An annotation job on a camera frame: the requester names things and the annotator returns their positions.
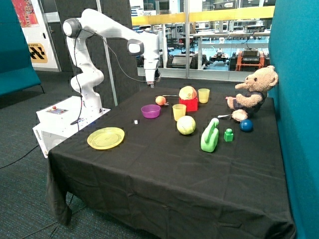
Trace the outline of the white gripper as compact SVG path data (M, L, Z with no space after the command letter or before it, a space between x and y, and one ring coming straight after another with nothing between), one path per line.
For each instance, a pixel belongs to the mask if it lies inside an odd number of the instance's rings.
M158 63L158 59L146 59L144 61L145 78L148 87L154 88L154 84L160 81L161 73L158 70Z

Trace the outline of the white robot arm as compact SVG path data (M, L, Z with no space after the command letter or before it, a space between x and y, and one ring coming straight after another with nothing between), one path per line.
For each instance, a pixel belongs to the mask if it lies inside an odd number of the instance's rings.
M66 20L63 31L73 64L82 71L72 78L71 86L81 94L87 112L102 111L100 95L93 88L103 82L104 75L92 63L86 46L86 39L92 35L127 40L129 54L144 57L146 83L154 85L160 79L159 37L154 32L137 33L93 9L84 10L80 18Z

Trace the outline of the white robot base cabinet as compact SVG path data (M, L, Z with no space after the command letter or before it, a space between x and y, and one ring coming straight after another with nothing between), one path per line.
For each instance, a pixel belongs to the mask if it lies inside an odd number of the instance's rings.
M78 96L71 96L37 111L39 124L33 127L33 132L44 157L48 157L52 148L109 111L109 109L102 108L96 113L91 112L83 105Z

